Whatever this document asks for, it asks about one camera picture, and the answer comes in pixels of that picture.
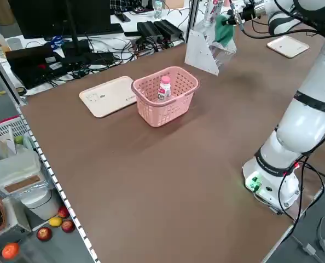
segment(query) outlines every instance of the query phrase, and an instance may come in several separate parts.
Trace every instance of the red apple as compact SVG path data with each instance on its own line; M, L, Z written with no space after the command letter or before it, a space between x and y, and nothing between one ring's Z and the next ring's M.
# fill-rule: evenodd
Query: red apple
M74 231L74 229L75 229L75 225L74 225L73 221L71 221L71 220L65 220L62 223L62 230L65 233L71 233L71 232Z
M37 238L41 241L48 241L52 237L52 230L48 227L41 227L36 234Z
M62 205L58 210L58 216L61 218L67 218L69 216L69 211L65 205Z

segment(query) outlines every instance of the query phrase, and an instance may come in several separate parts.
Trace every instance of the brown table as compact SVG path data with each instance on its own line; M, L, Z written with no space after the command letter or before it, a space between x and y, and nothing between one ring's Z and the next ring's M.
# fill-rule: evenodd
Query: brown table
M297 38L311 48L287 59L268 41L237 32L238 52L219 77L185 65L182 45L29 98L22 112L101 262L266 256L291 222L253 198L241 167L280 120L322 44ZM100 83L171 65L197 76L201 88L188 113L161 128L145 123L136 105L96 119L79 99ZM311 164L325 172L325 145ZM308 175L306 199L319 186Z

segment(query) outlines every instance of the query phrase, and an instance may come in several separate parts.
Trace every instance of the yellow fruit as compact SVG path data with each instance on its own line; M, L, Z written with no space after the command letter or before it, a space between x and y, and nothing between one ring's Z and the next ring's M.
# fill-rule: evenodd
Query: yellow fruit
M49 225L51 226L60 226L62 224L62 219L61 218L51 218L48 220Z

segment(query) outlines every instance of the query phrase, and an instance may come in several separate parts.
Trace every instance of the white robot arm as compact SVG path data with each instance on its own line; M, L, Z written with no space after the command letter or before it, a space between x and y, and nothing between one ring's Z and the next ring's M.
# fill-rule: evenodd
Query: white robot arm
M234 20L242 24L237 15L246 21L267 15L271 35L284 35L305 23L325 37L325 0L248 0L242 13L234 13ZM325 44L276 129L244 164L246 187L272 208L284 211L301 193L294 174L297 161L324 141Z

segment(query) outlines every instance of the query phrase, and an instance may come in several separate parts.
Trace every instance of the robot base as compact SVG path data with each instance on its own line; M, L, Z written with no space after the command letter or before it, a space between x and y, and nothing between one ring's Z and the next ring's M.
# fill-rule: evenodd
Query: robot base
M267 202L277 211L282 211L279 200L278 191L283 177L276 177L265 172L257 163L255 158L244 164L243 175L245 177L245 186L251 192L254 192L256 186L259 189L256 195ZM299 180L294 173L286 176L281 187L281 204L284 209L293 205L300 195Z

